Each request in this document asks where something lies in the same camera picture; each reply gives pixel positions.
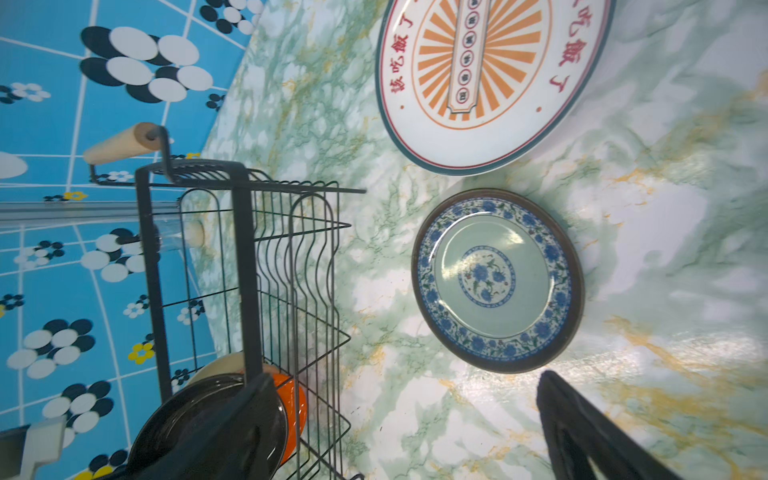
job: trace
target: black wire rack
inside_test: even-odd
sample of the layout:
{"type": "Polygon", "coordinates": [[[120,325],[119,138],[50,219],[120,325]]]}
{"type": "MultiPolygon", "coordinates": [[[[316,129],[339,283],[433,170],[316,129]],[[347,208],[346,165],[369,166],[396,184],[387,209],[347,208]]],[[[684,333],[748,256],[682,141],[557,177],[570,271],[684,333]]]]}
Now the black wire rack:
{"type": "MultiPolygon", "coordinates": [[[[223,314],[227,344],[217,349],[219,354],[242,349],[247,373],[261,373],[262,362],[271,364],[289,377],[283,384],[295,379],[306,393],[306,424],[302,432],[298,422],[295,427],[300,441],[274,478],[345,478],[341,441],[349,421],[339,410],[339,349],[349,336],[339,327],[334,256],[341,229],[351,227],[339,219],[341,194],[365,190],[341,188],[335,181],[277,181],[237,162],[173,161],[167,132],[161,129],[159,135],[162,161],[138,168],[135,183],[119,184],[136,188],[163,402],[212,358],[200,356],[189,309],[194,368],[173,375],[164,311],[204,302],[209,319],[214,308],[223,314]],[[179,188],[178,212],[153,212],[152,187],[179,188]],[[157,268],[164,242],[157,223],[169,218],[180,224],[186,283],[186,296],[180,299],[163,298],[157,268]],[[188,248],[190,222],[204,225],[200,251],[188,248]],[[206,268],[215,281],[194,292],[190,267],[200,262],[204,249],[212,253],[206,268]]],[[[93,167],[91,181],[115,185],[93,167]]],[[[294,389],[297,419],[299,395],[294,389]]]]}

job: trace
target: orange sunburst pattern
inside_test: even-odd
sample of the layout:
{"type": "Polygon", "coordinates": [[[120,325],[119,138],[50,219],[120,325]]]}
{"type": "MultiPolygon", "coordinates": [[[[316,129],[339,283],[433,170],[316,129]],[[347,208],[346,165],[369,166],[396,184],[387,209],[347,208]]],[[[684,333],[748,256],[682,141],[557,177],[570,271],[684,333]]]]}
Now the orange sunburst pattern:
{"type": "Polygon", "coordinates": [[[453,114],[448,103],[460,0],[434,0],[415,46],[413,80],[425,113],[439,124],[470,128],[504,113],[523,93],[541,63],[549,9],[546,0],[492,2],[478,85],[477,105],[453,114]]]}

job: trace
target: blue wallpaper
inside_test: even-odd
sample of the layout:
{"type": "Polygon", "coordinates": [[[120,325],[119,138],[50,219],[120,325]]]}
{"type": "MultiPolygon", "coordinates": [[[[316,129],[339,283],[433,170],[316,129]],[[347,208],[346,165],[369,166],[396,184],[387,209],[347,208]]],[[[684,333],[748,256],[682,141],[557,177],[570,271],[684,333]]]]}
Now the blue wallpaper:
{"type": "MultiPolygon", "coordinates": [[[[260,0],[25,0],[0,7],[0,202],[135,200],[149,154],[101,168],[83,151],[139,121],[199,154],[243,56],[260,0]]],[[[156,189],[154,200],[175,200],[156,189]]],[[[160,405],[137,223],[0,230],[0,429],[66,415],[61,460],[41,480],[121,468],[160,405]]],[[[174,390],[215,358],[202,301],[187,301],[181,252],[161,254],[174,390]]],[[[188,270],[191,296],[199,295],[188,270]]]]}

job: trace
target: marble table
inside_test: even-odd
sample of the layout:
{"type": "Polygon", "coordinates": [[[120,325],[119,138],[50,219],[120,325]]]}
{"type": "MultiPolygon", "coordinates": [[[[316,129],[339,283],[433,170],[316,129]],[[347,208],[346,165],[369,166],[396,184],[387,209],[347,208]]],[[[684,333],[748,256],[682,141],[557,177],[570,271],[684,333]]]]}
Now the marble table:
{"type": "MultiPolygon", "coordinates": [[[[345,199],[353,228],[336,258],[352,336],[346,474],[552,477],[541,369],[500,375],[457,359],[411,287],[430,210],[498,187],[547,209],[584,268],[581,327],[546,368],[684,478],[765,478],[768,4],[620,0],[570,115],[531,154],[468,178],[415,166],[385,131],[373,79],[385,8],[268,4],[204,149],[279,179],[368,189],[345,199]]],[[[198,258],[203,284],[208,264],[198,258]]]]}

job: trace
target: blue floral pattern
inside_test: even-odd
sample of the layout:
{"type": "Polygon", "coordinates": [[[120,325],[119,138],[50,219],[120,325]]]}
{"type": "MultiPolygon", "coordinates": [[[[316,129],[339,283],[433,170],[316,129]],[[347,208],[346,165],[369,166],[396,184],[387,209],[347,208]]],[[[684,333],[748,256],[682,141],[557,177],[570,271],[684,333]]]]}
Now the blue floral pattern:
{"type": "Polygon", "coordinates": [[[458,275],[458,284],[473,303],[496,308],[512,298],[515,269],[499,250],[487,245],[473,247],[462,257],[462,265],[465,269],[458,275]]]}
{"type": "MultiPolygon", "coordinates": [[[[511,263],[508,268],[510,272],[514,272],[511,263]]],[[[466,279],[467,273],[470,274],[470,278],[467,279],[470,281],[469,283],[462,283],[462,289],[467,293],[466,287],[469,286],[471,287],[469,291],[474,295],[474,282],[480,282],[477,299],[474,299],[473,295],[468,294],[468,296],[484,303],[485,306],[493,304],[496,298],[504,298],[508,294],[511,296],[514,292],[514,285],[511,285],[509,293],[504,292],[503,296],[501,293],[494,295],[492,291],[483,295],[483,292],[487,291],[486,288],[481,288],[483,284],[487,285],[486,282],[490,281],[494,284],[501,282],[503,285],[503,280],[500,280],[501,276],[507,278],[503,269],[496,270],[489,267],[487,262],[473,262],[462,274],[463,279],[466,279]]],[[[483,359],[511,362],[541,351],[560,333],[571,308],[571,274],[560,243],[544,222],[534,214],[517,204],[499,198],[471,198],[443,211],[429,225],[419,246],[417,275],[419,292],[425,300],[425,307],[437,328],[460,349],[483,359]],[[485,215],[505,218],[526,230],[534,238],[536,246],[545,259],[551,281],[551,295],[544,314],[525,331],[508,338],[491,339],[467,330],[450,313],[449,309],[443,307],[435,285],[434,262],[430,255],[435,251],[436,242],[439,241],[445,229],[454,222],[468,214],[480,212],[485,215]]]]}

